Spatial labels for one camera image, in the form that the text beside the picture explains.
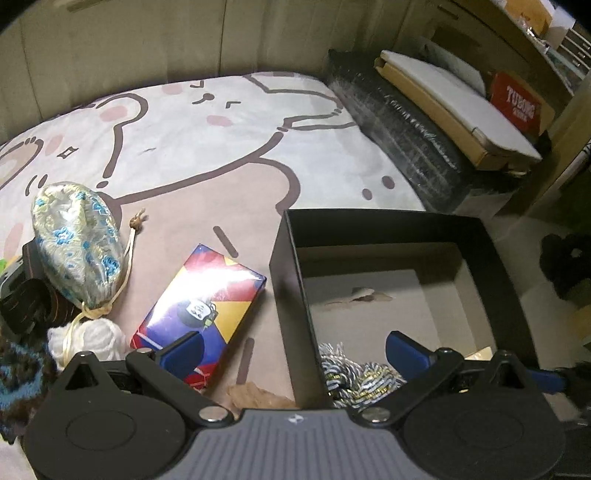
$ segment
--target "metal screw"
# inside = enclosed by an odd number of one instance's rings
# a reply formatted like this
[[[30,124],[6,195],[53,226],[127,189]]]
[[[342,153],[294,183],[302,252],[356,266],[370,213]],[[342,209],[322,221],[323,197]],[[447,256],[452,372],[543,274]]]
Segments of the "metal screw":
[[[382,407],[368,407],[361,412],[361,416],[371,423],[384,423],[390,418],[390,412]]]
[[[203,420],[209,421],[211,423],[217,423],[219,421],[222,421],[226,418],[226,416],[228,416],[228,414],[229,412],[225,408],[217,405],[212,405],[210,407],[205,407],[199,410],[199,416]]]

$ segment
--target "black circular disc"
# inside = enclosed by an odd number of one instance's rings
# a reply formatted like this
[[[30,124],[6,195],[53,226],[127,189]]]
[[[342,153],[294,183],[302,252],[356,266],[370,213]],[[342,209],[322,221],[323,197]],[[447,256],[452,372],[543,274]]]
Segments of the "black circular disc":
[[[542,396],[453,394],[417,407],[404,439],[420,467],[444,480],[533,480],[556,465],[564,431]]]
[[[125,393],[62,395],[27,427],[24,450],[51,480],[152,478],[183,447],[183,419],[163,402]]]

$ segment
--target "red label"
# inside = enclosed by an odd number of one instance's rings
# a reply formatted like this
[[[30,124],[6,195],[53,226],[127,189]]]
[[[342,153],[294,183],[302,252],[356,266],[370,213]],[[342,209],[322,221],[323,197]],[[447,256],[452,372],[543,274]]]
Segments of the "red label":
[[[491,86],[491,103],[523,134],[538,138],[541,104],[510,75],[499,72]]]

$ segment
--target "white logo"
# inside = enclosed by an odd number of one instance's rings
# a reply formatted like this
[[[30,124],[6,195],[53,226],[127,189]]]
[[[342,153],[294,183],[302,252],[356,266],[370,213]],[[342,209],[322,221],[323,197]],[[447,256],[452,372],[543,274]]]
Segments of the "white logo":
[[[287,417],[287,420],[290,423],[293,423],[294,425],[298,425],[299,423],[302,423],[305,420],[305,418],[299,415],[298,413],[295,413],[291,417]]]

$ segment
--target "pink spot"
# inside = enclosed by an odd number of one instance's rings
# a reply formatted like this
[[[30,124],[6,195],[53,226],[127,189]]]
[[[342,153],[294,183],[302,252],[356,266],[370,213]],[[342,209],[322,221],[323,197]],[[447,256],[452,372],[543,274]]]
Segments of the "pink spot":
[[[63,135],[56,135],[55,137],[52,137],[52,139],[49,140],[47,146],[45,147],[45,155],[47,156],[51,155],[52,153],[55,153],[58,147],[60,146],[62,140],[64,140]]]
[[[113,106],[102,112],[99,116],[103,122],[114,122],[119,118],[127,116],[127,108],[123,105]]]
[[[216,125],[217,127],[231,127],[234,124],[232,120],[223,115],[208,115],[207,123],[210,125]]]
[[[21,243],[22,229],[22,223],[17,223],[8,232],[6,240],[4,241],[4,258],[6,260],[10,260],[12,257],[17,256],[18,246]]]
[[[183,86],[180,83],[167,83],[166,85],[162,85],[162,91],[166,95],[178,95],[179,93],[183,93]]]

